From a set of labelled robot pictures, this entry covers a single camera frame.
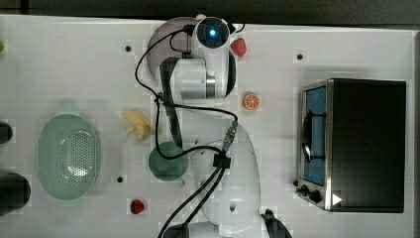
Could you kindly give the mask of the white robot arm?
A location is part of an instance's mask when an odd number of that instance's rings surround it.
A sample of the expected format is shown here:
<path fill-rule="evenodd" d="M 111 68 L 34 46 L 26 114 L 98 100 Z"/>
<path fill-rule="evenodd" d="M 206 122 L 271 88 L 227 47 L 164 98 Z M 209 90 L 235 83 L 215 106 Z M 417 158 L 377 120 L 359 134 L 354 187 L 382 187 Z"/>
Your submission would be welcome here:
<path fill-rule="evenodd" d="M 176 160 L 192 161 L 199 203 L 178 225 L 166 221 L 158 238 L 292 238 L 271 210 L 260 211 L 256 153 L 234 112 L 187 105 L 187 100 L 226 98 L 236 83 L 230 45 L 236 28 L 217 17 L 201 17 L 180 31 L 190 37 L 188 58 L 168 57 L 156 77 Z"/>

